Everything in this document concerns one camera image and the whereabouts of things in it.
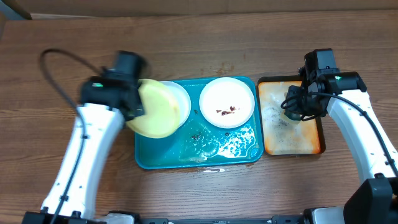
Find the green yellow scrubbing sponge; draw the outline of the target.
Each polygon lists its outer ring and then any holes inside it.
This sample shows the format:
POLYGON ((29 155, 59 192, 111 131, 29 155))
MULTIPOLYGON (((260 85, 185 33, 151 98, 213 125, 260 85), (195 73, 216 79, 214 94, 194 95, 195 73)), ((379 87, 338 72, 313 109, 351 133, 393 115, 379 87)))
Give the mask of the green yellow scrubbing sponge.
POLYGON ((289 110, 283 110, 280 118, 290 124, 299 124, 301 122, 301 115, 289 110))

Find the light green plate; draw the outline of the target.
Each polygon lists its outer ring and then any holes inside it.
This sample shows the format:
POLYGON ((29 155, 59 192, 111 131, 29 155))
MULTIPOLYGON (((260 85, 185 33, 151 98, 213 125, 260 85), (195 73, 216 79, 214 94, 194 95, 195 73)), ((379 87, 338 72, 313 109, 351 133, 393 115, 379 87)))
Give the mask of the light green plate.
POLYGON ((173 93, 161 82, 151 79, 139 80, 138 89, 144 114, 126 126, 147 138, 166 138, 173 134, 180 123, 180 107, 173 93))

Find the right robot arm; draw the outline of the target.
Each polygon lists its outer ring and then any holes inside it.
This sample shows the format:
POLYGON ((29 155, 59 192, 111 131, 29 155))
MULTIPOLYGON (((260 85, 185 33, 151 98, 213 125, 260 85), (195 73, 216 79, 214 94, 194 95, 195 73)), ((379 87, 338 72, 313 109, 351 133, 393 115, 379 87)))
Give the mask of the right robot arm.
POLYGON ((342 207, 309 208, 304 223, 397 223, 397 151, 357 72, 341 72, 332 49, 304 56, 300 86, 290 86, 281 108, 291 121, 329 115, 358 168, 361 185, 342 207))

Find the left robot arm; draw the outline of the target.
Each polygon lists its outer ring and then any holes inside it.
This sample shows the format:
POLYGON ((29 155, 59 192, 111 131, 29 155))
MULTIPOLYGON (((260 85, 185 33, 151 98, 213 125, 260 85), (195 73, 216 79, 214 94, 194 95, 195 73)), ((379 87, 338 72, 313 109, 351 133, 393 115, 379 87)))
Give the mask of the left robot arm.
POLYGON ((26 212, 23 223, 134 223, 134 216, 109 214, 95 219, 96 195, 109 151, 127 121, 144 114, 138 88, 146 61, 120 50, 112 68, 97 68, 63 49, 40 53, 44 78, 76 113, 73 131, 55 182, 39 212, 26 212), (94 71, 81 86, 76 104, 52 78, 48 54, 70 57, 94 71))

